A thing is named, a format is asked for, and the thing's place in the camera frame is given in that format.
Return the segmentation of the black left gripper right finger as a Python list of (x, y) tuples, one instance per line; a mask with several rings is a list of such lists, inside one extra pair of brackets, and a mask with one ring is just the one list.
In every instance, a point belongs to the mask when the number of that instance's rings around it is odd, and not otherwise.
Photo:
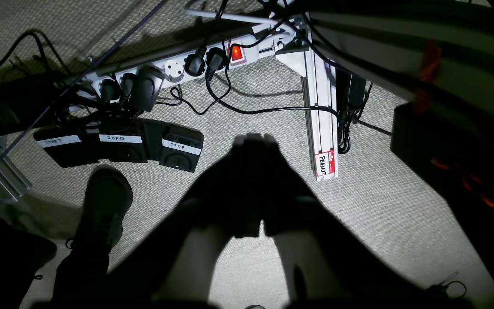
[(291, 309), (425, 309), (422, 290), (389, 268), (335, 215), (263, 135), (278, 172), (269, 191), (266, 233), (286, 274)]

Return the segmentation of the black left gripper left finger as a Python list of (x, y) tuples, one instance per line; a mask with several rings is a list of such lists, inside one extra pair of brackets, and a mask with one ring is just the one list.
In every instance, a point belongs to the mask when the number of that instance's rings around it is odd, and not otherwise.
[(108, 276), (109, 305), (206, 306), (217, 260), (253, 211), (247, 186), (263, 158), (268, 134), (235, 138), (176, 207)]

